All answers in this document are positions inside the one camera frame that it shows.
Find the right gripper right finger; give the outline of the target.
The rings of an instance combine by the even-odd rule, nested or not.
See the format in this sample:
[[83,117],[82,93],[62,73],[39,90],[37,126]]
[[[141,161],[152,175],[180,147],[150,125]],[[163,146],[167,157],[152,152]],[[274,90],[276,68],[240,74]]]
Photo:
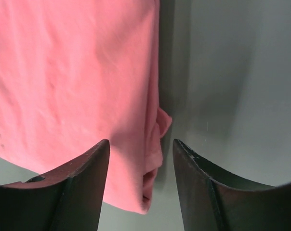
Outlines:
[[291,231],[291,182],[279,186],[235,175],[173,141],[186,231]]

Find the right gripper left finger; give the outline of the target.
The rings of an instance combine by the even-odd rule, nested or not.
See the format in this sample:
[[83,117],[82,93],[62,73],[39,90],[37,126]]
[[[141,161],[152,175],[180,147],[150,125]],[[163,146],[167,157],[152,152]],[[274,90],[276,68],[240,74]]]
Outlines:
[[109,155],[101,140],[51,171],[0,185],[0,231],[97,230]]

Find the salmon pink t shirt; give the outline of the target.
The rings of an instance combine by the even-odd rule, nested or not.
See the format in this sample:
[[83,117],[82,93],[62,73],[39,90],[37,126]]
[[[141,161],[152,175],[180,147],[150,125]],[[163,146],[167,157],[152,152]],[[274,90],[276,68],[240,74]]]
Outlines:
[[104,202],[147,213],[158,70],[157,0],[0,0],[0,158],[42,174],[107,139]]

